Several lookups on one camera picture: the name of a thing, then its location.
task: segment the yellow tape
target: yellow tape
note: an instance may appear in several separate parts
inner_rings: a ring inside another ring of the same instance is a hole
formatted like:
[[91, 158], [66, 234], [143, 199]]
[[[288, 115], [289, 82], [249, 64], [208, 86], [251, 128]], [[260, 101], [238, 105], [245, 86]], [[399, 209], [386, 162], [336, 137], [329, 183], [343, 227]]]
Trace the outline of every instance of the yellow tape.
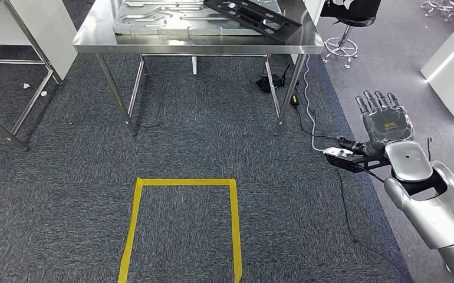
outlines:
[[141, 179], [137, 178], [133, 193], [133, 204], [131, 206], [130, 226], [124, 246], [123, 256], [119, 269], [118, 283], [126, 283], [130, 267], [131, 250], [137, 227], [137, 216], [139, 214], [140, 198], [142, 197], [143, 186], [229, 186], [231, 199], [231, 224], [232, 224], [232, 258], [234, 269], [234, 283], [239, 283], [242, 277], [241, 258], [241, 233], [239, 231], [239, 210], [238, 193], [236, 180], [234, 179]]

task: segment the carpet floor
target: carpet floor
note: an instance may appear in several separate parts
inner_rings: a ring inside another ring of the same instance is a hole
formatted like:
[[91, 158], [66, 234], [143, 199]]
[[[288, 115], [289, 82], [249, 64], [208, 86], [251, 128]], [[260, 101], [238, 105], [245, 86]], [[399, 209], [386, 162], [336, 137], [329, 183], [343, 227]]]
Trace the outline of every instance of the carpet floor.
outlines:
[[[65, 4], [79, 12], [79, 1]], [[83, 15], [71, 16], [78, 24]], [[0, 47], [4, 54], [33, 55]], [[106, 58], [128, 101], [137, 56]], [[274, 56], [273, 73], [289, 61]], [[395, 266], [352, 241], [337, 171], [311, 149], [295, 110], [273, 135], [274, 106], [255, 85], [262, 62], [200, 58], [194, 76], [188, 57], [149, 58], [131, 136], [95, 57], [79, 55], [21, 130], [31, 150], [0, 138], [0, 282], [115, 282], [138, 176], [236, 179], [245, 282], [410, 282], [365, 177], [341, 172], [351, 229]], [[0, 66], [0, 121], [13, 124], [44, 73]], [[307, 80], [318, 133], [350, 134], [319, 57]], [[232, 281], [229, 215], [224, 187], [146, 188], [129, 281]]]

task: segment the metal plate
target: metal plate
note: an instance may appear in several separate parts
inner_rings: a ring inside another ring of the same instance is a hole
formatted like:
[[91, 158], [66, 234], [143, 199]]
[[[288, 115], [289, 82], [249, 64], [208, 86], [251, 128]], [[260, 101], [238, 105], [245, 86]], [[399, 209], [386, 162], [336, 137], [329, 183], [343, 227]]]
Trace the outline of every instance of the metal plate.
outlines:
[[[258, 0], [278, 14], [277, 0]], [[259, 35], [203, 5], [202, 0], [124, 1], [113, 31], [123, 35]]]
[[205, 5], [254, 31], [285, 43], [301, 24], [249, 0], [205, 0]]

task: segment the gray carpet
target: gray carpet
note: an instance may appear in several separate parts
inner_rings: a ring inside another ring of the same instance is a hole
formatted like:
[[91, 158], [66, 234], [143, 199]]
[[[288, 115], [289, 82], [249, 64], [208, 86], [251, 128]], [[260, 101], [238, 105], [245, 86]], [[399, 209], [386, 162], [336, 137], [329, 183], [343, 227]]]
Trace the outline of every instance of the gray carpet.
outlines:
[[[454, 18], [442, 13], [424, 16], [425, 0], [382, 1], [378, 17], [367, 28], [353, 28], [350, 39], [359, 46], [359, 57], [345, 70], [346, 60], [331, 58], [325, 64], [354, 136], [367, 138], [354, 97], [363, 90], [393, 92], [407, 108], [414, 125], [415, 140], [425, 147], [433, 137], [432, 158], [454, 173], [454, 117], [428, 85], [421, 68], [454, 31]], [[335, 19], [321, 18], [323, 38], [340, 36], [345, 27], [332, 25]], [[380, 176], [389, 169], [376, 170]], [[437, 251], [428, 249], [406, 217], [387, 196], [383, 185], [373, 180], [404, 259], [416, 282], [454, 282]]]
[[[107, 59], [128, 101], [137, 57]], [[274, 56], [273, 72], [288, 61]], [[294, 110], [273, 135], [271, 99], [254, 84], [261, 67], [260, 58], [200, 58], [193, 76], [188, 57], [149, 58], [134, 113], [141, 127], [132, 137], [94, 56], [80, 55], [21, 130], [31, 150], [0, 138], [0, 282], [115, 282], [137, 176], [236, 179], [245, 282], [409, 282], [352, 243], [337, 173], [311, 150]], [[22, 82], [34, 88], [43, 74], [41, 67], [0, 68], [0, 121], [13, 123], [34, 91]], [[308, 80], [319, 133], [350, 134], [318, 57]], [[373, 188], [342, 176], [355, 236], [408, 273]], [[231, 281], [228, 216], [227, 188], [144, 190], [130, 282]]]

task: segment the black plastic part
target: black plastic part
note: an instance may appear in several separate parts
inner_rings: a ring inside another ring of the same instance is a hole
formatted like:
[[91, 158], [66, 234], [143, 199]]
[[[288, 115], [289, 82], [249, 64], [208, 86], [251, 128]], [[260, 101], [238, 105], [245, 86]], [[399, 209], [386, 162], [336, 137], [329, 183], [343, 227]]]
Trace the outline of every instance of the black plastic part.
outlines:
[[298, 97], [297, 97], [296, 94], [293, 94], [293, 95], [291, 96], [291, 101], [290, 101], [290, 103], [291, 103], [291, 105], [294, 106], [294, 107], [300, 105], [300, 101], [298, 101]]
[[283, 17], [249, 0], [204, 0], [203, 4], [240, 23], [243, 27], [250, 28], [281, 43], [285, 43], [302, 26], [292, 19]]
[[[282, 86], [282, 79], [279, 78], [278, 75], [274, 74], [272, 75], [272, 83], [274, 84], [274, 88], [278, 88], [279, 86]], [[269, 77], [263, 76], [260, 80], [256, 81], [256, 84], [261, 91], [265, 93], [271, 93]]]
[[399, 181], [399, 183], [402, 184], [402, 186], [406, 189], [408, 195], [410, 195], [410, 196], [423, 192], [425, 190], [431, 189], [431, 188], [434, 188], [435, 191], [437, 192], [437, 194], [442, 195], [448, 189], [446, 182], [444, 182], [444, 180], [439, 175], [437, 170], [434, 170], [431, 177], [422, 182], [409, 183], [409, 182], [402, 182], [399, 179], [398, 179], [398, 181]]
[[372, 169], [390, 165], [389, 160], [382, 156], [351, 155], [351, 156], [343, 157], [343, 156], [334, 156], [334, 155], [330, 155], [330, 154], [325, 154], [325, 156], [331, 165], [345, 169], [345, 170], [353, 172], [353, 173], [364, 172], [364, 170], [362, 168], [364, 168], [366, 170], [372, 170]]

